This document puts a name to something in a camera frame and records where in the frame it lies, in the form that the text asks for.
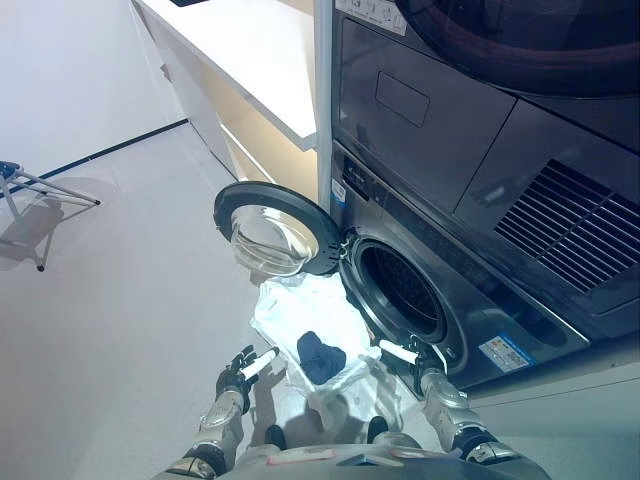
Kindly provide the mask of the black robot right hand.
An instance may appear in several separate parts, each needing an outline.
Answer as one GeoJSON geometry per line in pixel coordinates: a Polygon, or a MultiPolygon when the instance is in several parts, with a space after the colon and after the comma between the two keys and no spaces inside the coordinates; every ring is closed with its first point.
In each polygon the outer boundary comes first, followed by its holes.
{"type": "Polygon", "coordinates": [[[435,369],[443,374],[448,373],[448,365],[442,353],[416,335],[411,335],[405,345],[383,339],[379,341],[379,347],[399,360],[417,367],[419,371],[435,369]]]}

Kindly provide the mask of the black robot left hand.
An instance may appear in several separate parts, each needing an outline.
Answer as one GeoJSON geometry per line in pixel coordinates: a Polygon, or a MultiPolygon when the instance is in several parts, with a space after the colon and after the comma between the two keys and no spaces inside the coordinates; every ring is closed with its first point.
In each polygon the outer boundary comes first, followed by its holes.
{"type": "Polygon", "coordinates": [[[266,368],[280,353],[271,347],[258,355],[252,344],[244,347],[223,369],[216,381],[216,398],[232,391],[242,395],[244,406],[249,405],[249,392],[257,382],[259,372],[266,368]]]}

